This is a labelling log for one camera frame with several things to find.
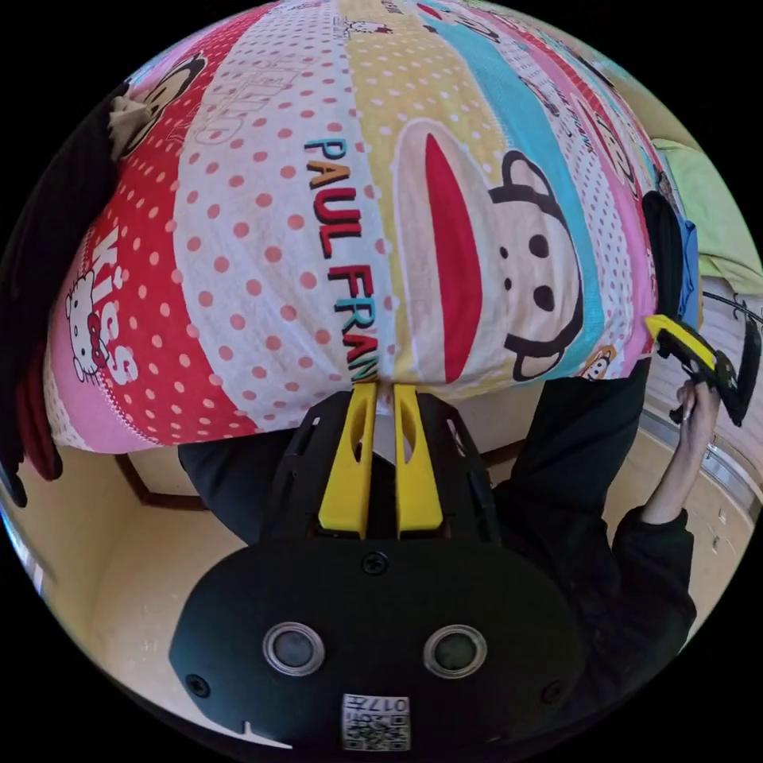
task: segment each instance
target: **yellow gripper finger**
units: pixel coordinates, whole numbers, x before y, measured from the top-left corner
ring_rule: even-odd
[[[421,422],[416,388],[397,384],[395,397],[395,458],[397,461],[397,535],[437,530],[443,510]],[[410,455],[406,458],[405,441]]]
[[[366,537],[377,385],[357,384],[323,494],[318,521],[324,530]]]

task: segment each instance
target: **screw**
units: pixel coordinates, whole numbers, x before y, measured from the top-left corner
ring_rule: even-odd
[[[185,676],[185,684],[197,697],[206,699],[209,696],[209,684],[201,676],[191,673]]]
[[[540,699],[544,705],[552,705],[559,701],[562,695],[562,682],[552,681],[541,693]]]
[[[378,551],[366,554],[361,562],[361,568],[367,575],[383,575],[387,565],[387,557]]]

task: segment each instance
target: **paul frank text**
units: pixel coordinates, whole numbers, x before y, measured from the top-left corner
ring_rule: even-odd
[[[319,223],[318,235],[323,259],[331,260],[334,244],[340,238],[361,238],[362,224],[359,209],[353,209],[356,188],[350,181],[351,170],[341,160],[347,154],[347,143],[341,138],[310,141],[305,149],[319,148],[321,160],[310,160],[313,211]],[[347,368],[353,372],[352,382],[373,382],[378,377],[379,353],[375,333],[376,299],[371,266],[361,261],[350,265],[329,265],[326,278],[346,289],[334,303],[334,312],[345,317],[342,342],[347,348]]]

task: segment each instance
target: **camera lens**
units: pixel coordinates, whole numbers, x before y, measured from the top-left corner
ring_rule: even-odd
[[[262,651],[271,667],[285,676],[309,676],[326,656],[320,636],[300,622],[282,622],[262,640]]]
[[[479,670],[487,656],[487,642],[475,628],[445,626],[424,645],[424,665],[440,678],[466,678]]]

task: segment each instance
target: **finger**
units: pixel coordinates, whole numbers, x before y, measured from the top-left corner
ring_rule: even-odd
[[[686,400],[684,401],[684,421],[688,421],[697,402],[697,392],[694,385],[686,391]]]
[[[707,382],[701,381],[695,388],[696,404],[700,410],[704,410],[710,404],[710,387]]]

